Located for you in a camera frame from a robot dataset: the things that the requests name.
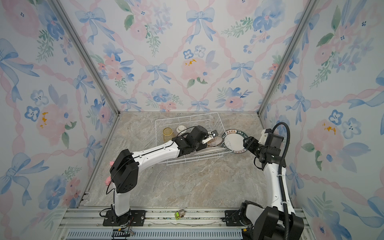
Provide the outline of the plate green rim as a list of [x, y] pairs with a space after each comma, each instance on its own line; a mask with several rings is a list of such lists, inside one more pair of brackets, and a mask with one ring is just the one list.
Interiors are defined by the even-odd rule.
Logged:
[[240, 141], [229, 140], [229, 138], [224, 138], [224, 133], [222, 134], [222, 137], [224, 139], [223, 147], [228, 149], [232, 153], [241, 154], [246, 151], [245, 147], [243, 146], [243, 141], [240, 142]]
[[229, 140], [234, 140], [234, 141], [242, 142], [244, 139], [247, 139], [248, 137], [249, 136], [245, 132], [237, 129], [226, 130], [224, 133], [224, 138], [229, 138]]

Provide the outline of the plate with orange pattern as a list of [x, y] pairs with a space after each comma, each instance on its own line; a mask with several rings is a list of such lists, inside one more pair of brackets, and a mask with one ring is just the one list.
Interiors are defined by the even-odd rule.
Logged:
[[224, 142], [223, 137], [217, 136], [207, 142], [208, 148], [219, 147]]

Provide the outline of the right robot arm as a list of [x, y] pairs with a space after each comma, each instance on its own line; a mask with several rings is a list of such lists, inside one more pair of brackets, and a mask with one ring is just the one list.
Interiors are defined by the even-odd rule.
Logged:
[[252, 240], [299, 240], [304, 230], [304, 220], [297, 216], [289, 199], [286, 162], [280, 155], [283, 140], [271, 129], [263, 130], [259, 140], [244, 139], [245, 149], [261, 163], [267, 181], [267, 206], [245, 201], [239, 213], [250, 226]]

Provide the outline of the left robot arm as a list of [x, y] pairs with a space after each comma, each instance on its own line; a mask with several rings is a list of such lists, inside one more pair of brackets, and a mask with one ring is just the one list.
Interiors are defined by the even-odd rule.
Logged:
[[127, 216], [131, 210], [130, 191], [137, 183], [139, 174], [160, 162], [189, 155], [204, 150], [208, 142], [218, 136], [218, 132], [209, 132], [203, 126], [194, 126], [181, 131], [177, 136], [160, 146], [138, 152], [122, 150], [110, 168], [114, 191], [114, 201], [110, 210], [114, 218]]

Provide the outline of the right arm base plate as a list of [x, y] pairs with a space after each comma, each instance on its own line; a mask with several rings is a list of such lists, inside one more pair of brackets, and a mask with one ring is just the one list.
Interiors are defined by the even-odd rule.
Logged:
[[240, 210], [226, 210], [222, 221], [227, 227], [246, 227], [250, 224], [248, 220], [241, 216]]

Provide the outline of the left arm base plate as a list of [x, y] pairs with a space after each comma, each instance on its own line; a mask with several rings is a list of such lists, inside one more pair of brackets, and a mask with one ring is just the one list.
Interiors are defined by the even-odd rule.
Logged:
[[122, 216], [117, 216], [113, 210], [108, 210], [104, 216], [104, 227], [142, 227], [146, 218], [144, 210], [129, 210]]

